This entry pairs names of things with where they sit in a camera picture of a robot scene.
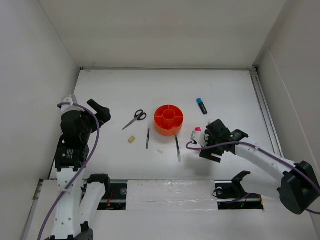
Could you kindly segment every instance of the blue marker cap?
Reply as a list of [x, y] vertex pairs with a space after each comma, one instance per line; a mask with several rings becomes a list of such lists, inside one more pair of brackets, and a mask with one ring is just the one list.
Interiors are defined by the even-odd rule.
[[201, 98], [197, 98], [197, 99], [196, 99], [196, 103], [197, 103], [197, 104], [202, 103], [202, 99], [201, 99]]

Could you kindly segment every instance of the marker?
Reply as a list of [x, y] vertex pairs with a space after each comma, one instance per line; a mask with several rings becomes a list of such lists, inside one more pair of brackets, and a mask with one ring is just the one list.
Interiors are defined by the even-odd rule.
[[199, 107], [200, 107], [201, 112], [203, 113], [203, 115], [208, 114], [207, 109], [206, 109], [204, 103], [202, 102], [202, 99], [201, 99], [201, 98], [197, 98], [196, 102], [198, 103], [198, 105], [199, 105]]
[[179, 147], [179, 142], [178, 142], [178, 136], [175, 135], [175, 143], [176, 143], [176, 149], [177, 149], [177, 156], [178, 156], [178, 162], [181, 163], [182, 159], [181, 159], [181, 154], [180, 154], [180, 147]]
[[146, 146], [145, 149], [149, 147], [149, 135], [150, 135], [150, 127], [148, 126], [148, 134], [146, 135]]

